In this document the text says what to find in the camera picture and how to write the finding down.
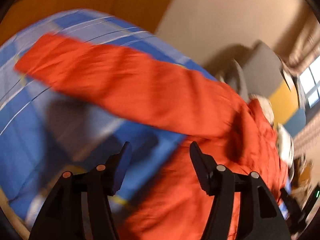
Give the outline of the white deer print pillow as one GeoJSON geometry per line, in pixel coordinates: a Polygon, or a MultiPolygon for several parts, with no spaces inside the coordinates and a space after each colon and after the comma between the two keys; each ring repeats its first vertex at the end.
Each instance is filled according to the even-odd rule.
{"type": "Polygon", "coordinates": [[[282,124],[277,124],[277,149],[280,159],[288,168],[292,167],[294,156],[293,139],[282,124]]]}

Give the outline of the barred window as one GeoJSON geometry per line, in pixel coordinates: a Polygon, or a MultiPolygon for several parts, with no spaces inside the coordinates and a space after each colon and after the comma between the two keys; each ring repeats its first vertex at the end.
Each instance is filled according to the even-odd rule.
{"type": "Polygon", "coordinates": [[[319,102],[320,58],[319,56],[300,74],[300,83],[307,104],[312,108],[319,102]]]}

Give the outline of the wooden wardrobe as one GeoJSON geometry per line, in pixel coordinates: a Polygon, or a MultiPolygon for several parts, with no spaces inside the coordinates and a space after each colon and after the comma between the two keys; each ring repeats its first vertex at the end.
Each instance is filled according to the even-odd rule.
{"type": "Polygon", "coordinates": [[[20,30],[57,12],[93,9],[154,33],[171,0],[13,0],[1,22],[1,43],[20,30]]]}

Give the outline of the grey yellow blue headboard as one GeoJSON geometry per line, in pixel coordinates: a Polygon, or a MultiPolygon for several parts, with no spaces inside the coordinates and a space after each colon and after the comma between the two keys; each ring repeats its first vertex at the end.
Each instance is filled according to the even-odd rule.
{"type": "Polygon", "coordinates": [[[274,123],[282,124],[295,137],[306,125],[306,116],[284,62],[267,44],[258,41],[241,59],[240,66],[248,92],[266,97],[272,106],[274,123]]]}

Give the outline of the beige quilted jacket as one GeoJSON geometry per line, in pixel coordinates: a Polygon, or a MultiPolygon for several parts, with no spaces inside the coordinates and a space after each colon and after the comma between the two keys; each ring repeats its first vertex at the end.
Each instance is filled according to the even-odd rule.
{"type": "Polygon", "coordinates": [[[264,117],[267,119],[269,124],[271,126],[274,125],[274,112],[272,109],[271,102],[268,100],[268,98],[258,95],[258,94],[249,94],[250,100],[257,99],[259,101],[260,107],[263,111],[264,117]]]}

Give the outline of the left floral curtain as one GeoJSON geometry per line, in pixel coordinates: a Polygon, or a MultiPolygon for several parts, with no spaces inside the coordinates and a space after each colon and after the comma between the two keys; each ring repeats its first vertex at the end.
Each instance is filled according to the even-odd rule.
{"type": "Polygon", "coordinates": [[[319,21],[311,12],[286,59],[281,59],[283,70],[299,76],[319,56],[319,21]]]}

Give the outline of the orange puffer jacket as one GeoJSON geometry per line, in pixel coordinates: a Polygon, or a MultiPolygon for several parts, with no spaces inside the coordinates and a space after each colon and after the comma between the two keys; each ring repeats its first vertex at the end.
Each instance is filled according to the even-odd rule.
{"type": "Polygon", "coordinates": [[[232,172],[258,172],[275,200],[287,182],[276,131],[258,100],[141,51],[43,35],[15,69],[53,90],[127,120],[186,135],[141,203],[118,226],[121,239],[199,239],[213,198],[201,189],[189,145],[232,172]]]}

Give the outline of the blue plaid bed sheet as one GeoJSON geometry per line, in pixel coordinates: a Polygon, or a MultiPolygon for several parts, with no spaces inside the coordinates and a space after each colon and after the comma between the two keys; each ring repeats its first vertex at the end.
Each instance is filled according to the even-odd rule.
{"type": "Polygon", "coordinates": [[[151,33],[86,9],[49,16],[1,46],[1,189],[7,204],[31,228],[62,172],[89,171],[129,142],[132,160],[120,190],[110,201],[112,212],[120,217],[127,211],[127,202],[159,171],[185,136],[118,118],[18,73],[16,62],[46,33],[128,46],[207,78],[210,74],[151,33]]]}

